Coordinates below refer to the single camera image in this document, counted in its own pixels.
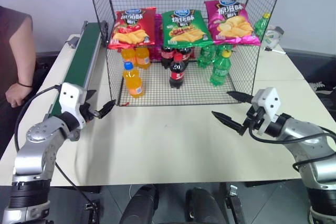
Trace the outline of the person's hand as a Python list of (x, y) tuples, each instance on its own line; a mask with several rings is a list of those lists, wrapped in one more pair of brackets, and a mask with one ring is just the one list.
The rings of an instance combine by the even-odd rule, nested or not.
[(5, 92), (6, 100), (12, 108), (21, 106), (23, 100), (31, 93), (32, 89), (32, 87), (15, 83)]

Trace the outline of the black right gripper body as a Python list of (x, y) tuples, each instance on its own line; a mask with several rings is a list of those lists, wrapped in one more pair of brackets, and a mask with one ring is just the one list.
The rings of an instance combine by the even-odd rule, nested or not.
[(253, 106), (249, 108), (246, 113), (246, 118), (239, 129), (239, 135), (243, 136), (248, 129), (259, 129), (261, 123), (264, 121), (265, 109), (263, 107), (259, 107), (254, 109)]

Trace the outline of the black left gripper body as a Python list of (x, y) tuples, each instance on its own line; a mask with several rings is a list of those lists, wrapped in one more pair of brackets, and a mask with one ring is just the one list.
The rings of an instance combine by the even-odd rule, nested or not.
[(96, 116), (96, 112), (90, 109), (90, 104), (87, 102), (79, 107), (79, 111), (86, 123), (92, 121)]

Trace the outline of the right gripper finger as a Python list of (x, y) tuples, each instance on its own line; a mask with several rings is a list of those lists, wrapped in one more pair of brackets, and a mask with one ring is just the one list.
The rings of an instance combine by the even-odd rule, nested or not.
[(242, 128), (242, 125), (238, 122), (232, 120), (231, 117), (227, 116), (226, 114), (212, 111), (212, 115), (216, 117), (223, 125), (235, 130), (239, 131)]
[(251, 103), (253, 96), (250, 94), (246, 94), (243, 92), (238, 91), (228, 91), (226, 92), (229, 96), (234, 98), (235, 100), (241, 102), (241, 103)]

